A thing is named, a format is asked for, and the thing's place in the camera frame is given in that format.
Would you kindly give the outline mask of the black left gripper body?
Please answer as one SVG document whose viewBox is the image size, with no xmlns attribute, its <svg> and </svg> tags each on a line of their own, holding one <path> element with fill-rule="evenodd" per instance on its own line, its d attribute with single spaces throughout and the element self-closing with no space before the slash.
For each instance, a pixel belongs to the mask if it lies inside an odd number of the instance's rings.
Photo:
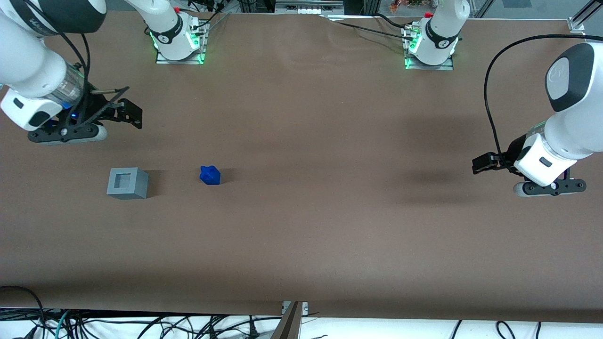
<svg viewBox="0 0 603 339">
<path fill-rule="evenodd" d="M 514 163 L 519 158 L 521 151 L 523 150 L 524 144 L 526 141 L 526 135 L 523 134 L 520 137 L 516 138 L 512 142 L 510 142 L 506 152 L 500 151 L 500 143 L 498 137 L 495 137 L 495 145 L 499 152 L 497 155 L 497 167 L 495 171 L 507 170 L 511 174 L 517 176 L 523 176 L 521 172 L 515 167 Z"/>
</svg>

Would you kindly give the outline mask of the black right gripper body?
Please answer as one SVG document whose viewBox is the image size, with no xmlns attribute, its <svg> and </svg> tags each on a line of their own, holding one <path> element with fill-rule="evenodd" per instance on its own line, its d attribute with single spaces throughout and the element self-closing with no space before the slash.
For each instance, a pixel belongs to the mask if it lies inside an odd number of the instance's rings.
<svg viewBox="0 0 603 339">
<path fill-rule="evenodd" d="M 118 92 L 117 89 L 110 89 L 101 90 L 101 94 L 93 94 L 92 91 L 98 89 L 92 84 L 86 84 L 84 89 L 86 90 L 86 96 L 85 98 L 82 98 L 78 106 L 72 112 L 67 114 L 66 127 L 78 125 L 88 120 L 108 102 L 105 94 L 116 94 Z M 105 110 L 115 110 L 114 105 L 110 105 Z"/>
</svg>

